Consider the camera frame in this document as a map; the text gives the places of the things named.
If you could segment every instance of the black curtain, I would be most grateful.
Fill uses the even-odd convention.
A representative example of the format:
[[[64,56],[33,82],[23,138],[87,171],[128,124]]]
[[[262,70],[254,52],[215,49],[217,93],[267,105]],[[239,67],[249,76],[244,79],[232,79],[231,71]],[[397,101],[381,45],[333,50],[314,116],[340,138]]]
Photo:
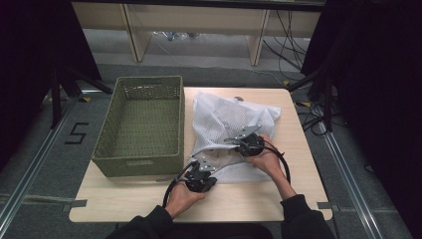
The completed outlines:
[[[422,238],[422,8],[366,2],[370,14],[336,82],[345,119],[414,238]]]
[[[349,18],[355,2],[353,0],[325,1],[324,10],[316,23],[316,29],[302,66],[304,75],[307,76],[316,71],[323,62],[338,32]]]
[[[28,130],[56,70],[65,90],[75,76],[100,73],[70,1],[0,2],[0,169]]]

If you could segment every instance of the black sleeve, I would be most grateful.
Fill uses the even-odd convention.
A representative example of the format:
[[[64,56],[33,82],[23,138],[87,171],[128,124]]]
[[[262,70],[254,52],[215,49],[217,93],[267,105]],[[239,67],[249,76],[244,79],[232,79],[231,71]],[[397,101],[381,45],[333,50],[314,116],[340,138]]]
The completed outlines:
[[[285,220],[282,222],[283,239],[334,238],[322,213],[311,210],[303,195],[293,196],[281,204],[285,210]]]
[[[156,206],[146,217],[136,216],[130,222],[117,228],[106,239],[155,239],[173,225],[168,212]]]

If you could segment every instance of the tabletop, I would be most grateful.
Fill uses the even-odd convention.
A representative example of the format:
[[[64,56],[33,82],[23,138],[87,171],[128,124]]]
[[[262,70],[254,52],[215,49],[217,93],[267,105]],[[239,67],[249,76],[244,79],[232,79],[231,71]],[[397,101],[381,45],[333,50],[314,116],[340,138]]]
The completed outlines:
[[[189,155],[195,141],[192,126],[193,99],[198,92],[223,98],[241,97],[245,102],[282,109],[276,120],[273,144],[285,153],[292,176],[292,187],[304,194],[311,209],[322,212],[325,220],[330,209],[318,209],[327,197],[317,172],[310,148],[288,91],[282,89],[184,88],[185,137],[184,155]],[[105,177],[91,161],[76,200],[86,200],[84,207],[74,207],[74,222],[126,222],[136,215],[146,216],[162,203],[169,175]],[[281,197],[273,181],[216,184],[206,198],[195,203],[175,222],[253,222],[284,219]]]

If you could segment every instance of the mesh laundry bag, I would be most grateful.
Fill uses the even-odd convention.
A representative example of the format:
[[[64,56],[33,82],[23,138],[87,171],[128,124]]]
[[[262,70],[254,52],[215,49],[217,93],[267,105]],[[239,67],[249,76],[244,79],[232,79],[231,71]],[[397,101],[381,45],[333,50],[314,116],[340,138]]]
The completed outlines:
[[[218,183],[268,180],[267,174],[246,163],[233,149],[236,145],[227,139],[237,136],[244,126],[252,125],[260,126],[256,134],[272,137],[274,121],[280,115],[280,108],[198,93],[193,105],[196,141],[191,160],[206,159],[216,168],[213,176]]]

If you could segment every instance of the green plastic basket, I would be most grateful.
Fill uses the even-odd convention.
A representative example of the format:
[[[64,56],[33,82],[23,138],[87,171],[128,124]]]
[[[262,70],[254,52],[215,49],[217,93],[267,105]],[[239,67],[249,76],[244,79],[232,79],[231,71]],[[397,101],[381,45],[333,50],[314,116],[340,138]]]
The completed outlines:
[[[181,77],[118,78],[93,162],[107,177],[179,173],[184,104]]]

